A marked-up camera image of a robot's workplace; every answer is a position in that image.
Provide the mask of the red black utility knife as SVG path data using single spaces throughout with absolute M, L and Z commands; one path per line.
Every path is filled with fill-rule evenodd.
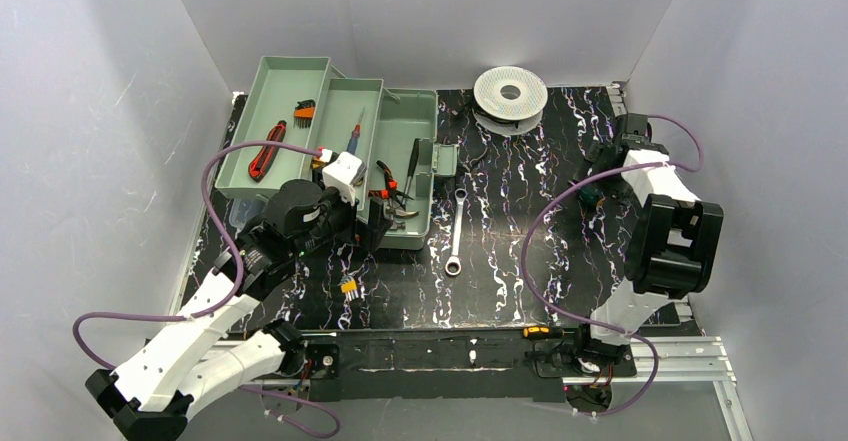
M 266 140 L 282 142 L 285 138 L 286 131 L 287 122 L 285 120 L 279 120 L 268 132 Z M 260 149 L 248 167 L 248 175 L 253 181 L 260 182 L 264 179 L 274 162 L 277 152 L 278 148 L 273 146 L 263 146 Z

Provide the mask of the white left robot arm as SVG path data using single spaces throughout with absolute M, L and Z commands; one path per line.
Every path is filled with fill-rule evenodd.
M 221 253 L 179 314 L 117 367 L 95 370 L 85 388 L 127 440 L 176 440 L 188 422 L 257 377 L 308 372 L 307 341 L 278 320 L 247 340 L 213 346 L 295 275 L 301 257 L 340 240 L 375 249 L 391 225 L 385 202 L 367 200 L 367 220 L 335 187 L 284 183 L 261 213 L 246 221 L 233 249 Z

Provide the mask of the orange hex key set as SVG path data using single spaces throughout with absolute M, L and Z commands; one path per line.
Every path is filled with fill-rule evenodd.
M 306 99 L 298 101 L 293 111 L 293 120 L 299 128 L 309 128 L 316 112 L 316 101 Z

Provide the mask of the red handled pliers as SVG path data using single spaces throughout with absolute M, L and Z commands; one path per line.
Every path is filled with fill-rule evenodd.
M 392 171 L 388 167 L 386 163 L 381 160 L 376 161 L 377 166 L 383 173 L 383 179 L 385 183 L 385 187 L 382 189 L 369 189 L 368 196 L 371 198 L 378 198 L 381 200 L 388 200 L 396 202 L 401 208 L 405 208 L 407 205 L 407 201 L 410 199 L 410 196 L 403 193 L 398 188 L 398 183 L 395 180 Z

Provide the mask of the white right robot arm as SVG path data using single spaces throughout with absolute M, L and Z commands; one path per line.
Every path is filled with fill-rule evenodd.
M 625 276 L 590 316 L 589 337 L 622 346 L 657 310 L 701 292 L 714 265 L 724 211 L 687 188 L 668 150 L 652 139 L 650 116 L 614 121 L 611 141 L 599 146 L 593 170 L 613 170 L 642 205 L 625 252 Z

